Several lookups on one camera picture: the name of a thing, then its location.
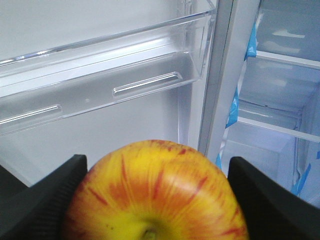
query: blue tape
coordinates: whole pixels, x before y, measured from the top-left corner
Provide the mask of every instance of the blue tape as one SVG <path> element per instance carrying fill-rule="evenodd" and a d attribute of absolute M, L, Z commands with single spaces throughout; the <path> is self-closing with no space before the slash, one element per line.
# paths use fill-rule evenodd
<path fill-rule="evenodd" d="M 302 188 L 305 185 L 305 182 L 307 180 L 308 174 L 310 172 L 311 169 L 311 164 L 309 163 L 307 169 L 305 170 L 305 172 L 302 174 L 302 176 L 300 177 L 300 179 L 295 183 L 295 185 L 292 186 L 291 188 L 291 193 L 293 193 L 294 195 L 298 196 L 302 190 Z"/>
<path fill-rule="evenodd" d="M 215 165 L 222 170 L 220 153 L 218 154 L 218 156 L 216 156 Z"/>
<path fill-rule="evenodd" d="M 253 24 L 248 46 L 246 48 L 246 53 L 244 59 L 248 57 L 255 58 L 257 56 L 257 31 L 256 23 Z"/>
<path fill-rule="evenodd" d="M 239 96 L 238 96 L 238 88 L 236 88 L 233 96 L 233 101 L 230 106 L 228 122 L 226 123 L 225 128 L 228 128 L 232 124 L 235 124 L 238 121 L 238 115 L 239 115 Z"/>

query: apple stem cavity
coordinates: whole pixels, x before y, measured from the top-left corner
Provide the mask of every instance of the apple stem cavity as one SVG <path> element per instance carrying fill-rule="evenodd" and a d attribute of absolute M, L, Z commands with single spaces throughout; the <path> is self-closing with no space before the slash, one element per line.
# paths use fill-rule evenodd
<path fill-rule="evenodd" d="M 154 230 L 146 230 L 141 240 L 157 240 L 157 235 Z"/>

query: refrigerator wall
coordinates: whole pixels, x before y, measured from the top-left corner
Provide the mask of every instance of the refrigerator wall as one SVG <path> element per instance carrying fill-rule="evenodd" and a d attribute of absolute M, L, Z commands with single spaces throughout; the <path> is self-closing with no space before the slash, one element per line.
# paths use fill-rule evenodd
<path fill-rule="evenodd" d="M 217 3 L 2 1 L 0 164 L 27 186 L 73 154 L 198 146 Z"/>
<path fill-rule="evenodd" d="M 242 156 L 287 190 L 320 207 L 320 4 L 262 1 L 257 56 L 238 83 L 238 122 L 222 139 L 222 169 Z M 212 153 L 215 161 L 219 152 Z"/>

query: black holder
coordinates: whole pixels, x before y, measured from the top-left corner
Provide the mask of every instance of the black holder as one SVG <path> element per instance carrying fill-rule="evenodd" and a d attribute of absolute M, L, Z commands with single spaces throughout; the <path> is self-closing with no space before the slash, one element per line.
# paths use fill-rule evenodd
<path fill-rule="evenodd" d="M 250 240 L 320 240 L 320 209 L 245 159 L 231 159 L 228 180 L 245 216 Z"/>
<path fill-rule="evenodd" d="M 85 155 L 74 155 L 50 175 L 0 202 L 0 240 L 60 240 L 74 191 L 87 174 Z"/>

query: freezer compartment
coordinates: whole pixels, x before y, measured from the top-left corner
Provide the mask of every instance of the freezer compartment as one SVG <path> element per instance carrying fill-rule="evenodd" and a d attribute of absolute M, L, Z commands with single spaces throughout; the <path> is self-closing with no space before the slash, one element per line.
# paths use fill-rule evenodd
<path fill-rule="evenodd" d="M 257 17 L 257 49 L 320 61 L 320 2 L 262 1 Z"/>
<path fill-rule="evenodd" d="M 227 129 L 221 157 L 222 170 L 228 173 L 230 159 L 241 156 L 288 191 L 302 175 L 306 177 L 300 198 L 320 208 L 320 162 L 317 151 L 320 137 L 305 140 L 294 132 L 240 117 Z"/>
<path fill-rule="evenodd" d="M 320 64 L 258 52 L 248 58 L 239 93 L 241 117 L 315 134 L 319 109 Z"/>
<path fill-rule="evenodd" d="M 1 4 L 0 97 L 172 53 L 188 53 L 206 74 L 216 19 L 210 1 L 31 1 L 27 16 L 16 14 L 24 4 Z"/>

